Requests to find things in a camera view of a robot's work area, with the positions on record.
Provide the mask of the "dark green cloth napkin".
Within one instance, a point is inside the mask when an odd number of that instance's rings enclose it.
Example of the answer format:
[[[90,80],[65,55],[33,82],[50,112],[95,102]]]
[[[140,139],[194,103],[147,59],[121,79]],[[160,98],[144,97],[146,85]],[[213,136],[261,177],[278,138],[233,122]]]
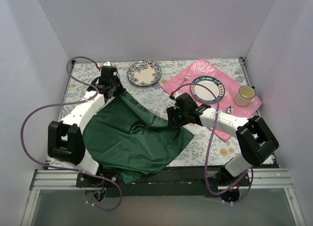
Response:
[[[92,158],[116,170],[126,185],[165,168],[193,137],[186,128],[169,128],[128,92],[97,112],[83,131]]]

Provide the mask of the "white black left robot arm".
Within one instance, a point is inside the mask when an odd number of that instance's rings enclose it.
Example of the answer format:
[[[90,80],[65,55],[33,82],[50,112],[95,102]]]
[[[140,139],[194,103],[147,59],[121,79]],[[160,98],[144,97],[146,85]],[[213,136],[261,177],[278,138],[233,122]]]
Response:
[[[100,76],[88,87],[83,103],[60,121],[49,124],[47,142],[49,157],[67,163],[70,168],[88,173],[87,181],[94,187],[103,183],[104,175],[98,171],[99,163],[85,148],[83,131],[109,99],[125,91],[116,67],[102,66],[100,72]]]

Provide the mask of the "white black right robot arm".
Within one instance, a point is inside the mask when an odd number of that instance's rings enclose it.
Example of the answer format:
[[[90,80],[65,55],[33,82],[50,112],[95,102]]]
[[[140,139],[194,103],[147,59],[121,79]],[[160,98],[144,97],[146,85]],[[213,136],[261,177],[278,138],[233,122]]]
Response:
[[[216,128],[238,140],[240,153],[209,177],[209,183],[234,185],[244,171],[261,166],[279,148],[278,140],[260,116],[245,118],[220,113],[209,105],[198,106],[187,93],[171,94],[170,98],[175,101],[175,105],[166,110],[170,128],[192,123]]]

